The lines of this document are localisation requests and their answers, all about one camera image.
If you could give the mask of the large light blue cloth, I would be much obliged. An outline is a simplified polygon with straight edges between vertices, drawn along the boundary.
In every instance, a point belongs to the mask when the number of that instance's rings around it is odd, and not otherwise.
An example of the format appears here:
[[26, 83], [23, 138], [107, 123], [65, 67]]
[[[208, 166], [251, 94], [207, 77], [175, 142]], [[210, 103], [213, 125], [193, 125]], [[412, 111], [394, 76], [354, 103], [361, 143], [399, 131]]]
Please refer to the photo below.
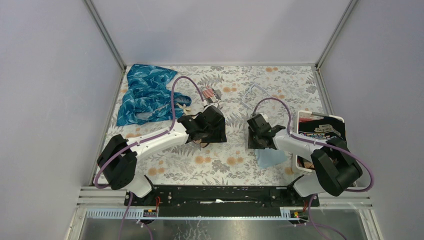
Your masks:
[[284, 163], [288, 160], [286, 153], [282, 150], [271, 148], [255, 149], [256, 162], [259, 168], [266, 169]]

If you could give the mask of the flag pattern glasses case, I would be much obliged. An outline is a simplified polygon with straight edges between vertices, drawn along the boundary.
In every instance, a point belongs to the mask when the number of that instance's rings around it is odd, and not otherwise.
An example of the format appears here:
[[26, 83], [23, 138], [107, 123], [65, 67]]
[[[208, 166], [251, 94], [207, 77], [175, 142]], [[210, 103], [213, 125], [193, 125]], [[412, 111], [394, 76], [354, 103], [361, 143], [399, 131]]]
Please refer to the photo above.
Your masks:
[[220, 104], [222, 103], [222, 98], [221, 98], [221, 94], [218, 90], [215, 90], [214, 88], [212, 88], [211, 86], [207, 85], [203, 90], [202, 90], [202, 95], [204, 98], [204, 103], [209, 106], [215, 106], [218, 109], [221, 108]]

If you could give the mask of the black glasses case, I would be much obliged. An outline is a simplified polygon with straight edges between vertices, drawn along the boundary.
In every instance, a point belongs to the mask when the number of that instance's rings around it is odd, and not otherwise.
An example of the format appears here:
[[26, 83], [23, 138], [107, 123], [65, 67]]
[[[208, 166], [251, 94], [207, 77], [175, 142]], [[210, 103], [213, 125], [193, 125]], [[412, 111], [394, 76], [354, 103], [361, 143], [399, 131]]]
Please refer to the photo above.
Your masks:
[[196, 145], [199, 145], [200, 148], [206, 148], [210, 144], [209, 142], [203, 142], [202, 139], [193, 140], [192, 142]]

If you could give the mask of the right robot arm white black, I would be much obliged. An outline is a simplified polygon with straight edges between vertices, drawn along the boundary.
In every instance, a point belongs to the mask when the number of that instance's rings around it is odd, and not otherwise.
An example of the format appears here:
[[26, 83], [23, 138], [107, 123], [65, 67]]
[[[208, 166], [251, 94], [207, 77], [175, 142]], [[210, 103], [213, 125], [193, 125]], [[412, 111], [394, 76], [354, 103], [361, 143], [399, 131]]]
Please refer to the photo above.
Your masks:
[[262, 114], [252, 116], [247, 123], [250, 149], [286, 151], [312, 162], [314, 174], [294, 180], [292, 189], [286, 193], [287, 201], [293, 206], [301, 205], [313, 194], [326, 192], [338, 197], [363, 174], [346, 142], [340, 138], [322, 140], [289, 133], [284, 126], [271, 126]]

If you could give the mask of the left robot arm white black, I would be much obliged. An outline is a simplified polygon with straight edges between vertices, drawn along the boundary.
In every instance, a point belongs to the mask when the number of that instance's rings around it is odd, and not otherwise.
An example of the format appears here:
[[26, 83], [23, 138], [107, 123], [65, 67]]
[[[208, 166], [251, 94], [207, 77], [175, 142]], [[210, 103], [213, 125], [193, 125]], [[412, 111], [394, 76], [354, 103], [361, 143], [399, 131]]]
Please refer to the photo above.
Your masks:
[[148, 206], [155, 200], [154, 186], [147, 176], [137, 172], [137, 162], [166, 149], [196, 141], [227, 141], [225, 117], [216, 106], [208, 105], [195, 116], [183, 115], [174, 120], [170, 127], [144, 136], [113, 136], [96, 161], [99, 173], [104, 175], [107, 184], [100, 185], [98, 176], [94, 184], [99, 189], [106, 186], [112, 190], [125, 189], [133, 193], [142, 205]]

